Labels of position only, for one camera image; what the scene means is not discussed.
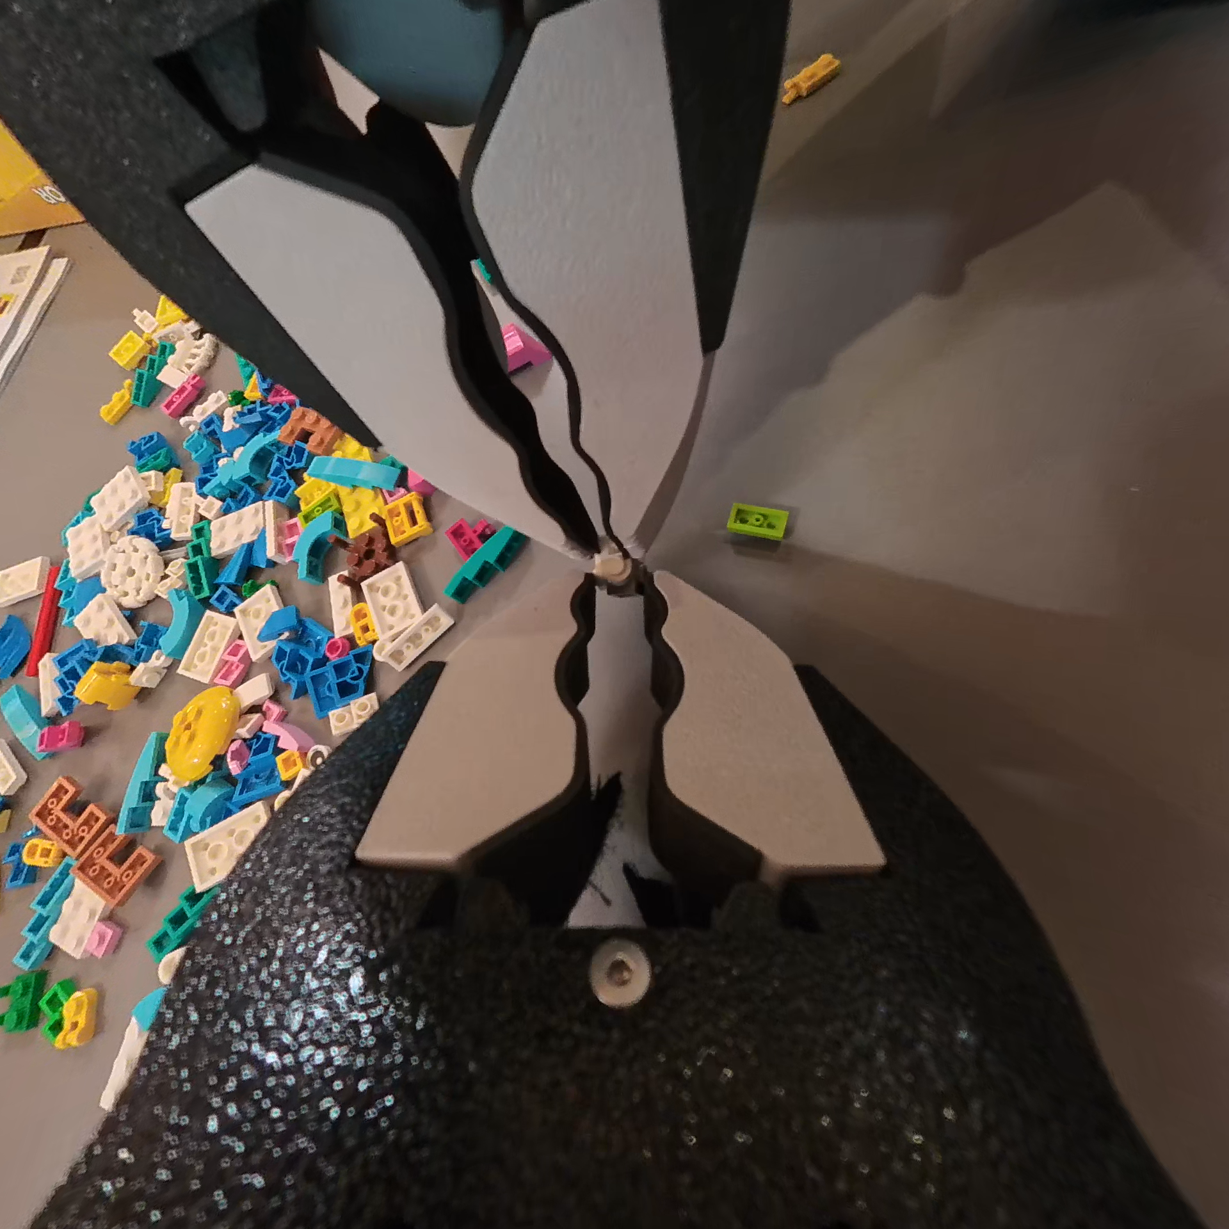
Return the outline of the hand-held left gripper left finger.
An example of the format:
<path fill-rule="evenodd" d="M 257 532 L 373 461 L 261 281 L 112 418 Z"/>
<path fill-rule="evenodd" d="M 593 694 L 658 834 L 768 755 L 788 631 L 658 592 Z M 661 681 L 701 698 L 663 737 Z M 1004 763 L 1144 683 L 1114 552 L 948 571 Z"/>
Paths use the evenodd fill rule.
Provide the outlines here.
<path fill-rule="evenodd" d="M 455 649 L 377 804 L 367 865 L 587 876 L 589 690 L 596 582 L 567 573 L 488 618 Z"/>

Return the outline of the lego instruction booklet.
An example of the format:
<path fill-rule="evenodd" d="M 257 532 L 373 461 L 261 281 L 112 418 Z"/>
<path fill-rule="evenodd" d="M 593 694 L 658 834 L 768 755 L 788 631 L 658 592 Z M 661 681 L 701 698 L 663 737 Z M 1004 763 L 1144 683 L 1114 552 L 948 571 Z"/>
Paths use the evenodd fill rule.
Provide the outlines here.
<path fill-rule="evenodd" d="M 30 305 L 26 307 L 26 312 L 23 314 L 17 331 L 13 331 L 8 336 L 8 342 L 2 344 L 2 390 L 6 390 L 8 383 L 12 381 L 17 366 L 25 357 L 25 351 L 28 350 L 36 331 L 40 329 L 43 318 L 47 316 L 71 268 L 73 268 L 73 260 L 69 256 L 54 255 L 54 253 L 51 255 L 40 288 L 36 290 Z"/>
<path fill-rule="evenodd" d="M 49 245 L 2 255 L 2 344 L 17 331 L 49 266 Z"/>

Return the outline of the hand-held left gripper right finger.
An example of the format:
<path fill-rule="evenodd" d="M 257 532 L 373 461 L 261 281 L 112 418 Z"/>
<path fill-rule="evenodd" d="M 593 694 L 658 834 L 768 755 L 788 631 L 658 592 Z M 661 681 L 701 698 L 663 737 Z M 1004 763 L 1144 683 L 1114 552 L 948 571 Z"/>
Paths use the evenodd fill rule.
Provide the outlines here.
<path fill-rule="evenodd" d="M 645 586 L 660 705 L 648 828 L 678 882 L 879 873 L 887 856 L 792 659 L 658 569 Z"/>

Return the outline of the pile of mixed lego bricks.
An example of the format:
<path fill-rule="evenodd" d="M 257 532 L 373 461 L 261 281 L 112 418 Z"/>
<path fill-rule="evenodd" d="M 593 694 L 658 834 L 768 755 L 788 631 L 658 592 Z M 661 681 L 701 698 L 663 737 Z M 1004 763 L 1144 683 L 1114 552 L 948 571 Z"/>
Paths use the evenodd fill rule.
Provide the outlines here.
<path fill-rule="evenodd" d="M 2 569 L 4 830 L 28 780 L 15 744 L 53 759 L 88 739 L 79 709 L 123 711 L 174 674 L 198 687 L 148 733 L 116 808 L 56 776 L 2 845 L 2 886 L 40 888 L 2 960 L 2 1035 L 34 1031 L 56 1052 L 95 1037 L 101 990 L 51 981 L 51 960 L 120 945 L 116 912 L 162 865 L 146 834 L 187 854 L 190 886 L 146 940 L 159 986 L 131 1012 L 105 1109 L 220 884 L 330 755 L 285 700 L 345 739 L 377 713 L 377 664 L 406 670 L 460 605 L 427 603 L 405 558 L 434 530 L 425 478 L 241 355 L 241 385 L 207 390 L 218 340 L 174 299 L 133 323 L 110 350 L 129 377 L 101 418 L 161 407 L 183 443 L 131 439 L 129 463 L 62 530 L 64 558 Z"/>

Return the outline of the yellow lego set box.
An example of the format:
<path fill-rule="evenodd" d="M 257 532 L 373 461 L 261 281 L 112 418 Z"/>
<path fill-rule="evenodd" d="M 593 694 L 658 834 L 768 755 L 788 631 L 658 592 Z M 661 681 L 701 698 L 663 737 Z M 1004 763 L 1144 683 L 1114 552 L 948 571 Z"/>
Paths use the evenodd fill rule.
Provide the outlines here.
<path fill-rule="evenodd" d="M 2 238 L 84 221 L 84 214 L 2 122 Z"/>

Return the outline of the teal stepped lego wedge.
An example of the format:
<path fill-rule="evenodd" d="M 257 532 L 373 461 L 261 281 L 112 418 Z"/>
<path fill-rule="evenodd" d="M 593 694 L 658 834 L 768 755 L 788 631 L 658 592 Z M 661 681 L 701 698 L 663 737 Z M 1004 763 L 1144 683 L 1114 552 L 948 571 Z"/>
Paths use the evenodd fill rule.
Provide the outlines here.
<path fill-rule="evenodd" d="M 444 593 L 460 605 L 490 584 L 520 556 L 527 536 L 513 526 L 496 530 L 445 584 Z"/>

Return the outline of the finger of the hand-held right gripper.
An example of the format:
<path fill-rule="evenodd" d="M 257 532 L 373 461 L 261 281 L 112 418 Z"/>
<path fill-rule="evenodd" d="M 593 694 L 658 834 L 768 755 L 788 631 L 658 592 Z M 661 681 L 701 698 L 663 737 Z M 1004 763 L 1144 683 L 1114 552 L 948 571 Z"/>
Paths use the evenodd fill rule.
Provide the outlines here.
<path fill-rule="evenodd" d="M 384 102 L 365 128 L 313 94 L 267 107 L 248 161 L 189 199 L 196 227 L 408 469 L 544 545 L 596 551 L 594 519 L 509 376 L 431 128 Z"/>
<path fill-rule="evenodd" d="M 790 1 L 527 1 L 462 171 L 496 284 L 567 379 L 609 539 L 675 500 L 725 342 Z"/>

